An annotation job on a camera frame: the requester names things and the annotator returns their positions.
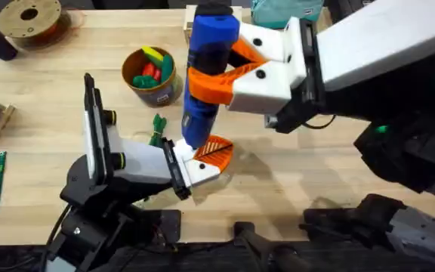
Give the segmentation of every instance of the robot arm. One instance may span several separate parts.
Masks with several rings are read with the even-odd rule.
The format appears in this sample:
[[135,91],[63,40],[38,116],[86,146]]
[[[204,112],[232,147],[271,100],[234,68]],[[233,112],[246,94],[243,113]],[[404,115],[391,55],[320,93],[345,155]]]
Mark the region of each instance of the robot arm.
[[369,194],[355,209],[305,210],[304,221],[312,242],[355,240],[435,263],[435,218],[395,199]]
[[319,35],[306,20],[279,32],[230,12],[196,11],[182,122],[190,146],[205,143],[219,104],[264,115],[280,133],[319,113],[364,119],[355,146],[367,166],[435,194],[435,1],[380,0]]

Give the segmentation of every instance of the wooden tabletop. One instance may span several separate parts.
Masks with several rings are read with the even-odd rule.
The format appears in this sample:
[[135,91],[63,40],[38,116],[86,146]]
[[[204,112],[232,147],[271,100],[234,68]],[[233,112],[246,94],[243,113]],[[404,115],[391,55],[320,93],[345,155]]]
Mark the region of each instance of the wooden tabletop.
[[[65,203],[59,193],[72,163],[84,153],[83,75],[90,73],[104,106],[119,115],[120,135],[150,139],[153,116],[168,119],[165,136],[178,140],[182,97],[168,107],[149,108],[125,85],[124,59],[142,45],[169,51],[185,76],[187,45],[183,10],[74,11],[81,24],[70,37],[44,50],[0,60],[0,103],[17,111],[0,137],[8,152],[0,205],[1,244],[42,244]],[[313,123],[323,123],[319,117]],[[235,221],[252,221],[273,240],[305,239],[298,230],[304,209],[354,207],[379,193],[435,215],[435,197],[418,195],[375,177],[352,143],[366,122],[337,118],[326,130],[299,128],[277,134],[261,116],[223,107],[213,132],[236,145],[230,167],[217,181],[178,201],[171,190],[154,196],[148,209],[180,209],[181,240],[225,241]]]

